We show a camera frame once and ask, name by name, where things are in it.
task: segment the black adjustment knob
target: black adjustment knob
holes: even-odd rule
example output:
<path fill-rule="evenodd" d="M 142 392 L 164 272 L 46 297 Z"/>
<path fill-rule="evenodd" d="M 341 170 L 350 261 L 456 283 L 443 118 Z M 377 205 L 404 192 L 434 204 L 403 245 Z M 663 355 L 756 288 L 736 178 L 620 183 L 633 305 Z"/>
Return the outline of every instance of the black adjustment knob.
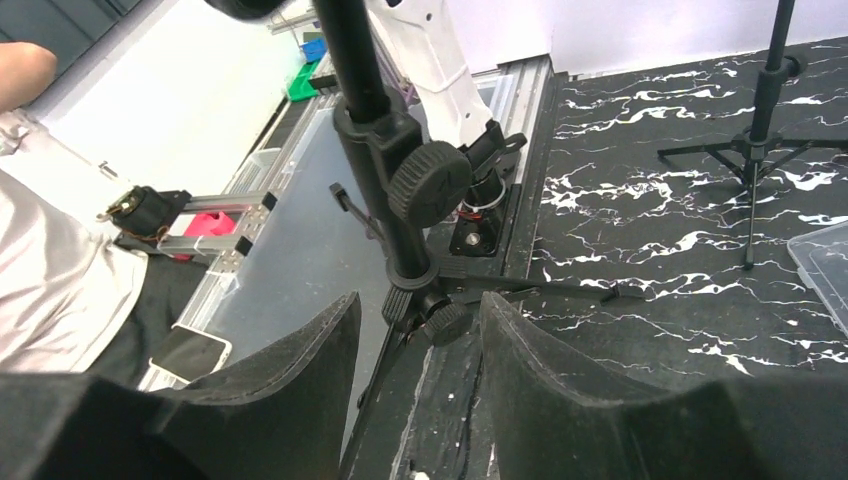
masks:
<path fill-rule="evenodd" d="M 206 0 L 212 8 L 241 21 L 265 18 L 292 0 Z"/>
<path fill-rule="evenodd" d="M 434 347 L 448 345 L 471 330 L 474 316 L 465 305 L 449 303 L 436 310 L 421 329 Z"/>
<path fill-rule="evenodd" d="M 416 148 L 392 177 L 389 207 L 401 220 L 428 228 L 444 220 L 471 187 L 471 164 L 447 142 Z"/>

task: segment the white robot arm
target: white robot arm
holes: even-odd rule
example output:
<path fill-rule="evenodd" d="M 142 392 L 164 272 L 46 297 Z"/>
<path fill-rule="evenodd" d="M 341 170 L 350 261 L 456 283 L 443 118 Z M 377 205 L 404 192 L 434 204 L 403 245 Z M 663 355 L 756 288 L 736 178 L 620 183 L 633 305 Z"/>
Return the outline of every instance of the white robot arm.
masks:
<path fill-rule="evenodd" d="M 483 103 L 459 45 L 447 0 L 366 0 L 383 28 L 393 60 L 415 85 L 433 140 L 469 148 L 487 130 L 492 112 Z"/>

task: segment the black foam pad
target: black foam pad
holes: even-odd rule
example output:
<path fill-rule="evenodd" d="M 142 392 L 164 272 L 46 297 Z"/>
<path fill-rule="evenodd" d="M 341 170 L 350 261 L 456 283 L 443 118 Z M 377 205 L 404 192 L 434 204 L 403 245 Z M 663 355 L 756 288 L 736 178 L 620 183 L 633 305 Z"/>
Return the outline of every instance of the black foam pad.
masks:
<path fill-rule="evenodd" d="M 503 480 L 818 480 L 848 471 L 848 381 L 797 372 L 668 392 L 481 303 Z"/>
<path fill-rule="evenodd" d="M 345 295 L 183 390 L 0 375 L 0 478 L 335 480 L 360 317 Z"/>

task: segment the black marble-patterned floor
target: black marble-patterned floor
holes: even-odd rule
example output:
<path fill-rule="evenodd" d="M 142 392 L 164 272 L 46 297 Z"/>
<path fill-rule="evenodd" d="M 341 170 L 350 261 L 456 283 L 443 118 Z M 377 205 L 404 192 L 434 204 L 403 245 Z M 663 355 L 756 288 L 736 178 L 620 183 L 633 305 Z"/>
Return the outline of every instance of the black marble-patterned floor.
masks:
<path fill-rule="evenodd" d="M 848 39 L 800 47 L 773 129 L 848 138 Z M 531 278 L 607 285 L 653 299 L 625 311 L 525 302 L 526 315 L 608 366 L 684 388 L 786 369 L 848 374 L 848 339 L 798 278 L 790 238 L 848 220 L 848 158 L 811 151 L 762 184 L 757 267 L 743 271 L 748 207 L 706 154 L 656 150 L 727 141 L 751 121 L 764 53 L 579 82 L 561 78 Z"/>

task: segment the tripod base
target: tripod base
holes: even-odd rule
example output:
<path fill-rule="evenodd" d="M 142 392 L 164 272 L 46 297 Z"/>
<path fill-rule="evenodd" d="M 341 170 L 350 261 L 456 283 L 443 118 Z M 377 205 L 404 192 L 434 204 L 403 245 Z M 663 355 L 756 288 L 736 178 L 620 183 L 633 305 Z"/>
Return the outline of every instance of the tripod base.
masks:
<path fill-rule="evenodd" d="M 766 164 L 766 157 L 773 151 L 788 148 L 791 151 L 775 161 Z M 798 158 L 804 152 L 814 148 L 840 149 L 848 152 L 848 140 L 813 140 L 813 139 L 787 139 L 780 134 L 769 132 L 763 142 L 753 142 L 750 138 L 750 129 L 726 143 L 712 143 L 705 145 L 693 145 L 680 148 L 669 148 L 659 150 L 657 154 L 661 160 L 674 155 L 686 155 L 690 153 L 707 153 L 719 163 L 733 172 L 742 183 L 748 193 L 750 202 L 750 217 L 748 223 L 748 242 L 745 246 L 745 257 L 742 267 L 745 270 L 754 268 L 754 223 L 756 218 L 757 188 L 763 178 L 782 167 L 789 161 Z M 737 165 L 728 159 L 722 152 L 733 151 L 739 153 L 744 159 L 742 165 Z"/>

